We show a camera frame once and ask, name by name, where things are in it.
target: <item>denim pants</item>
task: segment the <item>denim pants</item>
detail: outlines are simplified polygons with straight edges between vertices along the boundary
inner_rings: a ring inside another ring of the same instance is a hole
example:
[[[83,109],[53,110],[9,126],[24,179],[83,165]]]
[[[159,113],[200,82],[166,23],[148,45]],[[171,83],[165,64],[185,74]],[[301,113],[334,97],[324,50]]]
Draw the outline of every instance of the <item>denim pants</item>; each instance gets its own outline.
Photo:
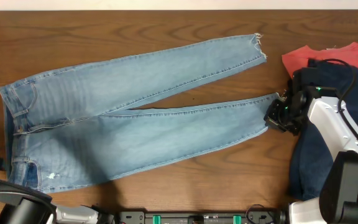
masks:
[[[353,120],[358,125],[358,68],[356,84],[344,101]],[[302,79],[303,85],[337,88],[344,93],[352,81],[352,73],[344,65],[309,60],[309,68],[303,71],[314,73],[309,80]],[[333,166],[333,158],[317,127],[312,123],[303,127],[295,146],[290,165],[290,193],[300,199],[319,197],[325,180]]]
[[[266,131],[277,94],[130,110],[266,61],[259,34],[43,72],[0,87],[8,176],[50,193],[217,151]]]

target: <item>green tape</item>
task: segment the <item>green tape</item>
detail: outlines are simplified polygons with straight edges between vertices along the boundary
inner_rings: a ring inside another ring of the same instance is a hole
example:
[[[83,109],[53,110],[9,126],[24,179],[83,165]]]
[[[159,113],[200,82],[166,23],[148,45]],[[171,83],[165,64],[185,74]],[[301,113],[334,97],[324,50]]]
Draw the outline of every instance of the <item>green tape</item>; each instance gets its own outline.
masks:
[[[153,224],[161,224],[161,216],[153,215]]]
[[[241,216],[240,215],[233,216],[233,224],[241,224]]]

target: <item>navy blue fabric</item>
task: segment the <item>navy blue fabric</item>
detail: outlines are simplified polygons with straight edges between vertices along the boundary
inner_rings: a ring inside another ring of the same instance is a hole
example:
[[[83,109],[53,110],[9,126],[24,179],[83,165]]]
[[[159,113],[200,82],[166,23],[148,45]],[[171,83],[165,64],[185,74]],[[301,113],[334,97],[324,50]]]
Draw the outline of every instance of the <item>navy blue fabric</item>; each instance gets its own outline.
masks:
[[[357,74],[356,84],[344,101],[358,125],[358,68],[353,69]],[[352,81],[352,73],[344,65],[310,60],[309,68],[302,70],[315,73],[309,80],[302,80],[302,84],[333,87],[340,93],[344,93]],[[309,123],[303,128],[291,159],[290,193],[300,200],[319,197],[332,164],[333,159],[323,137],[316,126]]]

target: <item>wooden table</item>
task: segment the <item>wooden table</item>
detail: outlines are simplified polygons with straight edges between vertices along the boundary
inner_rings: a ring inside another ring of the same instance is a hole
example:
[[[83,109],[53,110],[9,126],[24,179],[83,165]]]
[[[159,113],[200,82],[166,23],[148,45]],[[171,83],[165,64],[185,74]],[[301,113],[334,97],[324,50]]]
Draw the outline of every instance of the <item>wooden table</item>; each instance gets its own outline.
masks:
[[[281,55],[358,42],[358,11],[0,12],[0,86],[86,62],[141,54],[230,35],[261,33],[267,63],[143,108],[241,100],[282,92]],[[296,138],[273,130],[228,149],[114,182],[52,194],[61,205],[106,210],[245,210],[283,202]],[[4,156],[0,97],[0,157]]]

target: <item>white wall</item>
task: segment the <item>white wall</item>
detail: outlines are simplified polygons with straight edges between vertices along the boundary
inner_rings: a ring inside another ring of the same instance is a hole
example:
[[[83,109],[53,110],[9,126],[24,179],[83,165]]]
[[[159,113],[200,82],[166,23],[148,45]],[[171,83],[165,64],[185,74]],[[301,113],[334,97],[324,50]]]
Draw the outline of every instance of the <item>white wall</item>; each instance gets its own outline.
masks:
[[[0,0],[0,10],[358,9],[358,0]]]

